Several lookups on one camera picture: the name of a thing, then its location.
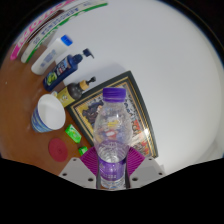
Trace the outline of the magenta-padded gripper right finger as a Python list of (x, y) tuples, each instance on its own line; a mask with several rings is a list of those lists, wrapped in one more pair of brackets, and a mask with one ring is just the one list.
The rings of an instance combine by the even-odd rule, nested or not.
[(144, 157), (134, 148), (130, 148), (126, 157), (126, 188), (134, 189), (157, 181), (166, 174), (153, 157)]

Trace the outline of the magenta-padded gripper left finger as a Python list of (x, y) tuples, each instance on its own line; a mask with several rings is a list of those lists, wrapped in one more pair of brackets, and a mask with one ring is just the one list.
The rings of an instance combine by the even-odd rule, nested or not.
[(78, 186), (97, 189), (100, 186), (100, 180), (95, 148), (90, 148), (80, 158), (71, 158), (59, 176)]

